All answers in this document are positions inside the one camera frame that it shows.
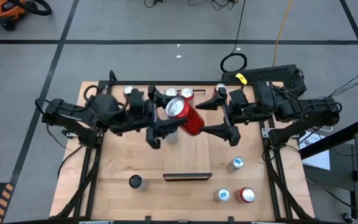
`orange vacuum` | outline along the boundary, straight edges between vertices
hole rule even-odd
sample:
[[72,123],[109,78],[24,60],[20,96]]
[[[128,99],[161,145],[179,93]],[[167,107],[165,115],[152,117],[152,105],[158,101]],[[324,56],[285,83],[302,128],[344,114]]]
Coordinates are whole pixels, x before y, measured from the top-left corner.
[[44,0],[34,1],[41,4],[45,10],[38,10],[38,6],[32,1],[0,0],[0,24],[2,24],[3,28],[8,31],[13,31],[16,22],[24,18],[24,14],[27,11],[40,16],[47,16],[52,12],[50,6]]

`black floor line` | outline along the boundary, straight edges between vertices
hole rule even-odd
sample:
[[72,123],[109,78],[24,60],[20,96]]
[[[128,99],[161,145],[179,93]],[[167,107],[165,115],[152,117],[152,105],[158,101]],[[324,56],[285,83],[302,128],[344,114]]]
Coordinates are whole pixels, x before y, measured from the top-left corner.
[[[73,17],[74,17],[74,13],[75,13],[77,5],[78,5],[78,1],[79,0],[74,0],[73,5],[71,6],[70,13],[68,15],[68,18],[67,18],[67,21],[65,24],[65,28],[63,30],[62,36],[60,37],[55,55],[53,56],[53,59],[52,59],[52,62],[51,62],[51,65],[50,65],[50,68],[48,71],[48,75],[44,82],[44,86],[42,87],[41,94],[39,96],[40,98],[46,98],[46,96],[48,94],[53,75],[55,74],[55,70],[56,70],[60,55],[62,54],[64,40],[67,38],[68,30],[70,29],[71,23],[73,22]],[[19,157],[17,158],[16,165],[15,165],[15,168],[14,168],[12,176],[11,176],[11,183],[13,183],[13,185],[16,185],[17,181],[19,180],[19,176],[20,176],[20,173],[22,172],[24,161],[25,161],[25,158],[27,157],[27,153],[30,148],[31,140],[34,135],[35,129],[37,127],[39,118],[40,118],[40,112],[35,109],[35,105],[34,105],[34,113],[33,113],[33,116],[32,116],[31,122],[30,122],[30,126],[27,130],[27,134],[25,135],[22,149],[19,153]]]
[[350,22],[350,24],[352,26],[353,32],[356,35],[357,40],[358,40],[358,26],[357,26],[357,24],[356,24],[356,22],[355,22],[355,20],[353,18],[352,12],[349,9],[349,6],[345,2],[345,0],[341,0],[341,4],[342,4],[343,10],[345,11],[345,14],[347,16],[347,19],[349,20],[349,22]]
[[[62,40],[0,40],[0,44],[59,44]],[[64,44],[136,45],[136,44],[234,44],[235,40],[63,40]],[[244,45],[275,45],[276,40],[238,40]],[[280,40],[280,45],[358,45],[358,40]]]

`white paper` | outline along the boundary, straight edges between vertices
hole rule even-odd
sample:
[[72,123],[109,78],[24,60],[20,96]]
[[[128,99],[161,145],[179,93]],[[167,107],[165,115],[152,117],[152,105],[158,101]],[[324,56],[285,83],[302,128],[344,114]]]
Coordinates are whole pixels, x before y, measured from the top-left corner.
[[[302,141],[309,134],[310,134],[310,132],[307,131],[306,134],[302,138],[300,138],[300,141]],[[315,134],[315,133],[312,134],[310,137],[308,137],[306,140],[304,140],[299,145],[300,150],[302,150],[306,146],[309,146],[310,144],[313,144],[316,141],[319,141],[320,137],[322,139],[325,138],[324,136],[319,136],[318,134]],[[320,152],[319,154],[309,157],[307,159],[303,159],[302,163],[304,165],[317,167],[320,169],[331,170],[331,165],[329,163],[329,151],[328,150],[326,150],[324,152]]]

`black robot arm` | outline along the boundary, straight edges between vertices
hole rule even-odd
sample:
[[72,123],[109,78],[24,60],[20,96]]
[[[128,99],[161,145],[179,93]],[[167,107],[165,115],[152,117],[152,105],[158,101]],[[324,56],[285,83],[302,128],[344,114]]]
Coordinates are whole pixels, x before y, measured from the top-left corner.
[[196,108],[203,110],[216,110],[221,106],[224,114],[223,124],[205,126],[202,131],[229,140],[231,146],[236,146],[240,135],[235,124],[265,121],[273,115],[277,121],[284,123],[296,121],[284,129],[272,129],[268,132],[272,146],[280,146],[286,144],[291,136],[313,126],[332,126],[339,121],[342,106],[331,97],[298,100],[286,89],[272,84],[257,85],[255,88],[255,103],[249,103],[240,88],[229,93],[231,100],[227,104],[226,90],[220,88],[212,99],[198,104]]
[[107,130],[122,136],[125,132],[139,132],[142,128],[147,128],[146,141],[153,149],[159,149],[158,138],[165,138],[168,133],[186,121],[185,118],[169,120],[158,118],[157,108],[166,107],[169,96],[158,94],[154,86],[149,87],[149,100],[144,101],[144,92],[134,88],[124,104],[107,94],[92,95],[87,98],[86,92],[89,89],[87,88],[84,94],[85,106],[69,104],[62,99],[48,101],[47,109],[42,112],[42,122],[67,128],[78,135],[81,145],[92,148],[100,146],[99,136]]

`aluminum can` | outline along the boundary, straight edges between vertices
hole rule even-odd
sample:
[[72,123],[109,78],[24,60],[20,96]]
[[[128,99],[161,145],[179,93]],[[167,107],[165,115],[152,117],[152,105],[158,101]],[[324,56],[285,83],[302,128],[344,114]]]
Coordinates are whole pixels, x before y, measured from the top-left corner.
[[133,175],[129,179],[129,185],[133,189],[145,191],[149,186],[149,183],[139,175]]
[[226,169],[230,173],[241,169],[244,166],[244,160],[241,157],[236,157],[232,159],[226,166]]
[[243,187],[234,192],[234,197],[239,203],[251,203],[255,200],[255,193],[250,187]]
[[199,134],[200,128],[205,126],[201,116],[182,97],[175,97],[170,100],[165,112],[169,118],[186,118],[186,123],[180,127],[190,135]]
[[212,97],[214,97],[214,96],[216,96],[216,94],[218,94],[219,88],[226,89],[226,86],[223,83],[216,84],[216,86],[214,88],[214,93],[212,94]]
[[194,106],[194,91],[191,88],[182,89],[180,95],[189,101],[190,106]]
[[165,137],[165,141],[170,145],[175,145],[179,141],[179,132],[178,129],[175,128],[172,132],[170,132],[167,137]]
[[167,88],[164,91],[164,95],[167,96],[178,96],[178,90],[174,89],[174,88]]
[[215,202],[227,202],[230,199],[230,192],[228,189],[219,189],[214,192],[213,199]]
[[131,92],[134,89],[133,86],[125,86],[124,88],[124,98],[128,100],[128,98],[131,96]]

